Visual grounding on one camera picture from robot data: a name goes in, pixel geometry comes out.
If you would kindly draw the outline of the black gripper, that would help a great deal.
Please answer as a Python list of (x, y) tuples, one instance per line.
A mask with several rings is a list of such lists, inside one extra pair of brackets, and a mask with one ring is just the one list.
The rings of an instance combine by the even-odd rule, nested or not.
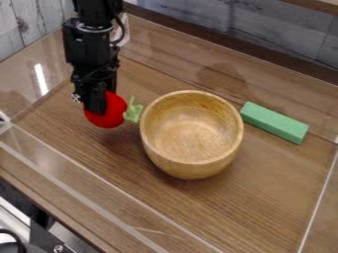
[(121, 47), (111, 44), (113, 30), (111, 22), (87, 26), (79, 18), (62, 24), (65, 58), (73, 67), (73, 98), (97, 115), (106, 113), (106, 92), (115, 93), (118, 87)]

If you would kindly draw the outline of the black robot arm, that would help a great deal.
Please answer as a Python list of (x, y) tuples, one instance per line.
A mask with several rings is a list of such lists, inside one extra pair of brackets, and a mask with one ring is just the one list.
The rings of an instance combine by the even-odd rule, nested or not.
[(66, 62), (73, 67), (73, 98), (85, 110), (105, 115), (107, 92), (117, 91), (118, 43), (126, 35), (123, 0), (73, 0), (77, 17), (62, 24)]

